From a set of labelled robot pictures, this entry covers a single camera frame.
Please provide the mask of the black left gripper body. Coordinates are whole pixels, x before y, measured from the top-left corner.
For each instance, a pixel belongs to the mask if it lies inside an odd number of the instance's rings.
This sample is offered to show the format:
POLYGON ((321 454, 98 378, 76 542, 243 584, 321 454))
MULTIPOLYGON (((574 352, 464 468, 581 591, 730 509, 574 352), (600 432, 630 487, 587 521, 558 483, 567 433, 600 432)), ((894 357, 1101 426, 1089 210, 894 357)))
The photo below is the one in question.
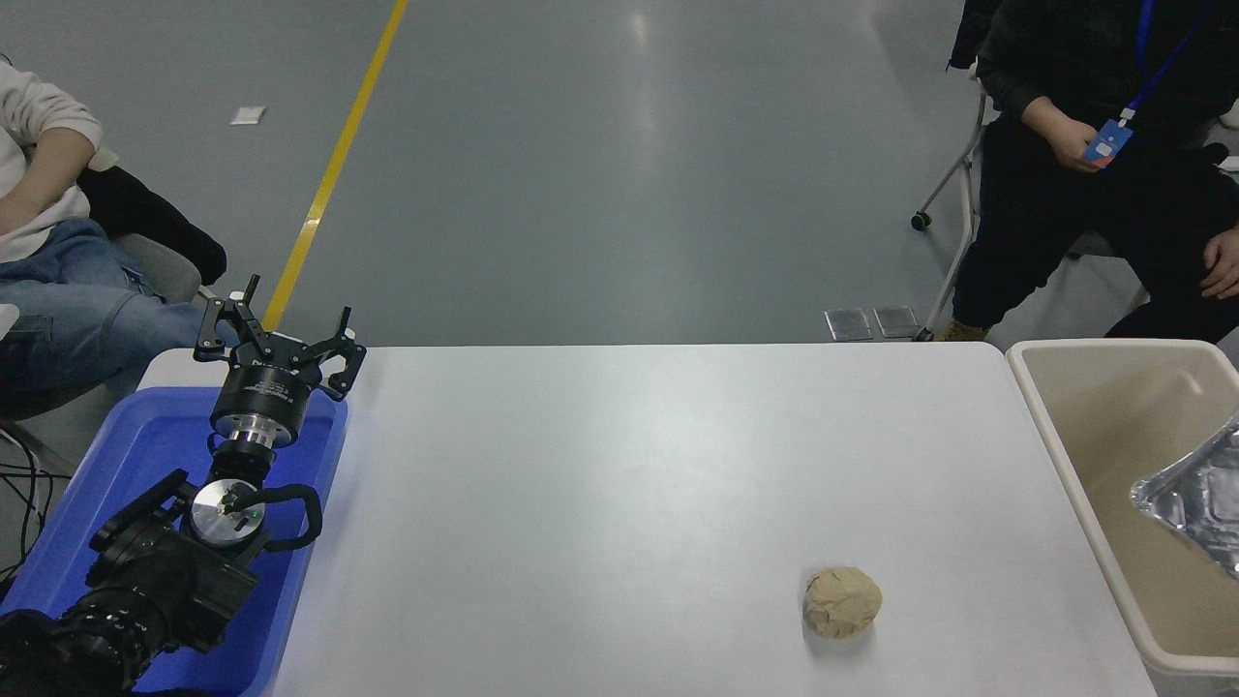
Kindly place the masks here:
POLYGON ((216 433, 245 430, 247 418, 271 425, 278 435, 297 435, 305 423, 310 394, 318 387, 321 369, 301 361, 287 366, 266 361, 260 352, 230 349, 229 370, 221 389, 211 423, 216 433))

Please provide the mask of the person's right hand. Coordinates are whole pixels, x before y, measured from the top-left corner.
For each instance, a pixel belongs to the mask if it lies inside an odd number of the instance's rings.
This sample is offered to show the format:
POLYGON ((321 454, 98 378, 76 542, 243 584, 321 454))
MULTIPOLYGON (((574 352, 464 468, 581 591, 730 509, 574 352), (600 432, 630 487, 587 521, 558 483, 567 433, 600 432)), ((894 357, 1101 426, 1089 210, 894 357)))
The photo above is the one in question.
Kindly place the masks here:
POLYGON ((1048 125, 1043 137, 1049 142, 1062 167, 1092 175, 1105 167, 1105 163, 1093 162, 1089 158, 1090 146, 1097 141, 1097 129, 1090 125, 1059 115, 1052 125, 1048 125))

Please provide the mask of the person's left hand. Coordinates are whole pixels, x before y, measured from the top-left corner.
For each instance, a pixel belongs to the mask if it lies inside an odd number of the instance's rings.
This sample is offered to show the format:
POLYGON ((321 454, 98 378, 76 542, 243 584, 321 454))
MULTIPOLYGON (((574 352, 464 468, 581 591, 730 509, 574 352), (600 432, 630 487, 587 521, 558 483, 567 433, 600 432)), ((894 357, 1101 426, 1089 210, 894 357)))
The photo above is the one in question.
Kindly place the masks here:
POLYGON ((1238 227, 1209 238, 1203 250, 1206 277, 1199 284, 1204 300, 1233 300, 1238 295, 1238 227))

